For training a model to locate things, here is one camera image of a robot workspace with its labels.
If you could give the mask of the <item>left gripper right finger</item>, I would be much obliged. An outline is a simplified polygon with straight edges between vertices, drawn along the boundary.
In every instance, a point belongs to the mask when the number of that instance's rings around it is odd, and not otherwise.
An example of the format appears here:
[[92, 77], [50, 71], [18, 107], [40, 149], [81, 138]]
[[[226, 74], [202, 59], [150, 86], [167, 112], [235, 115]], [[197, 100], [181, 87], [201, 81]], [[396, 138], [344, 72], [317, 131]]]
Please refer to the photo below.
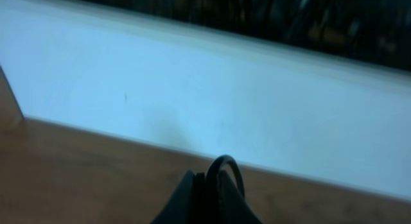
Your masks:
[[209, 172], [205, 178], [206, 223], [262, 224], [245, 201], [245, 190], [241, 174], [235, 173], [234, 180], [226, 170]]

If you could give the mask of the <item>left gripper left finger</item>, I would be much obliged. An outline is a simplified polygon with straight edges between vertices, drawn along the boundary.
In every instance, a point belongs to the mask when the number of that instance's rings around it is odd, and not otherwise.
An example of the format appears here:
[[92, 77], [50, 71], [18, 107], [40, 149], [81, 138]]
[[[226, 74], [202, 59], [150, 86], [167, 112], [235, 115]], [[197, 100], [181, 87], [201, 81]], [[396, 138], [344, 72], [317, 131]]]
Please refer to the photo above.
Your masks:
[[201, 219], [205, 173], [189, 170], [151, 224], [192, 224]]

